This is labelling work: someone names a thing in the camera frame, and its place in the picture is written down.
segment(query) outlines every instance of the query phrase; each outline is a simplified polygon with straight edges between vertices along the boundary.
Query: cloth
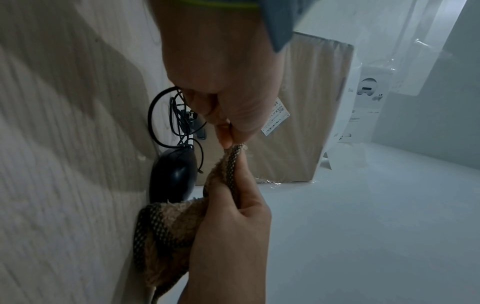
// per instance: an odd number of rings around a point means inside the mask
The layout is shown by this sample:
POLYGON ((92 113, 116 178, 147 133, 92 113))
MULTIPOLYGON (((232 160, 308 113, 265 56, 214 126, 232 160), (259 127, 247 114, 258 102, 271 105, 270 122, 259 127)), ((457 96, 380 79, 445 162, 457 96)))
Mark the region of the cloth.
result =
POLYGON ((155 287, 151 300, 169 291, 188 272, 190 250, 209 205, 209 187, 214 177, 224 182, 238 205, 234 170, 243 145, 225 150, 203 187, 203 198, 180 203, 157 202, 138 213, 133 237, 133 261, 144 273, 145 283, 155 287))

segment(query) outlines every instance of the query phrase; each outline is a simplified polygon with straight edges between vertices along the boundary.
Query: black mouse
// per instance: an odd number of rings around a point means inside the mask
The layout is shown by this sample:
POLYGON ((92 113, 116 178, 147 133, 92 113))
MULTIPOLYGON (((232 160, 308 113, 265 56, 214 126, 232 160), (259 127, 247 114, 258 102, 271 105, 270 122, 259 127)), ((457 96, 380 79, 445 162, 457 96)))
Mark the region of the black mouse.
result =
POLYGON ((153 164, 150 203, 187 200, 197 180, 197 158, 192 147, 168 149, 153 164))

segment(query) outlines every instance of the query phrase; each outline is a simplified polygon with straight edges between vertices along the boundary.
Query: plastic-wrapped box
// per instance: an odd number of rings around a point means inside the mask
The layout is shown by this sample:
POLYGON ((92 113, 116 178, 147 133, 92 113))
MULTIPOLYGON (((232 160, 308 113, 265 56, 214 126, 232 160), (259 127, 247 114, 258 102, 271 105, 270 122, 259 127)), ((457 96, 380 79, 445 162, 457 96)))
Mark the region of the plastic-wrapped box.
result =
MULTIPOLYGON (((356 89, 358 84, 358 76, 348 80, 351 70, 359 68, 352 65, 352 45, 295 33, 285 52, 283 80, 272 115, 247 142, 249 167, 259 182, 311 181, 329 143, 340 138, 355 100, 347 85, 352 82, 356 89)), ((212 126, 207 127, 207 135, 201 142, 204 172, 223 154, 212 126)), ((205 178, 206 174, 199 175, 197 184, 205 178)))

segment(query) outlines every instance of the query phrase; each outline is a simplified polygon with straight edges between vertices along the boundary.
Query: person's right hand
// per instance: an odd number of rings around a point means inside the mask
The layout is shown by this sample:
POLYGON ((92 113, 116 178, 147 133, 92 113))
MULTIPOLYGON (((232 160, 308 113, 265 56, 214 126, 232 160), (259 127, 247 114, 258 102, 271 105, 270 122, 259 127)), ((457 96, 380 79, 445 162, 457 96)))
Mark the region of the person's right hand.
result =
POLYGON ((190 253, 188 284, 179 304, 264 304, 272 215, 242 152, 235 165, 240 209, 219 180, 190 253))
POLYGON ((150 3, 168 78, 224 148, 246 142, 267 121, 283 76, 283 53, 273 51, 260 11, 150 3))

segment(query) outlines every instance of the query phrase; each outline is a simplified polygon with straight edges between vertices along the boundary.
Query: white sticker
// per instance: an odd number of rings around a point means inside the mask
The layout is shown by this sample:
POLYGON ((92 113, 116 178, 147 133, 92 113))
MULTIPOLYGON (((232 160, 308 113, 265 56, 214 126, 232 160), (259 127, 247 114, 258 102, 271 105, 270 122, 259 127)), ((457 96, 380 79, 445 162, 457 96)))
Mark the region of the white sticker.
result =
POLYGON ((280 101, 280 99, 277 98, 273 110, 271 111, 270 117, 268 118, 266 124, 263 126, 261 131, 265 134, 265 136, 267 136, 289 116, 290 113, 287 111, 287 109, 285 109, 285 106, 280 101))

